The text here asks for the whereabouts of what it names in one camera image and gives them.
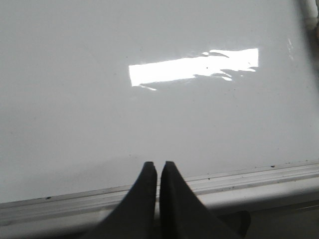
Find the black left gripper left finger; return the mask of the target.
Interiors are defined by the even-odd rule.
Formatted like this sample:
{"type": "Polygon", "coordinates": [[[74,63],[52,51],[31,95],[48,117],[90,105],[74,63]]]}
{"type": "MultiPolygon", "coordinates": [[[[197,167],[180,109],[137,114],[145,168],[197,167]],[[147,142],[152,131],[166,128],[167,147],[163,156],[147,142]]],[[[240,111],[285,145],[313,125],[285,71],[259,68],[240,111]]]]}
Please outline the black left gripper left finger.
{"type": "Polygon", "coordinates": [[[152,236],[157,192],[157,171],[153,162],[142,170],[120,204],[86,239],[149,239],[152,236]]]}

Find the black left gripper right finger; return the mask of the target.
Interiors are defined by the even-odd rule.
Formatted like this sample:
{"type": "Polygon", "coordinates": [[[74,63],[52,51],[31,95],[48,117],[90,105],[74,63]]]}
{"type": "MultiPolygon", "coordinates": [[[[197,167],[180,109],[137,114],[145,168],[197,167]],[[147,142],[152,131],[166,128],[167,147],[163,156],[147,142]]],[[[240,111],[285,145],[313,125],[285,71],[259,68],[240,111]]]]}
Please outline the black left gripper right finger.
{"type": "Polygon", "coordinates": [[[251,224],[247,211],[225,216],[209,211],[172,161],[161,173],[159,210],[164,239],[243,239],[251,224]]]}

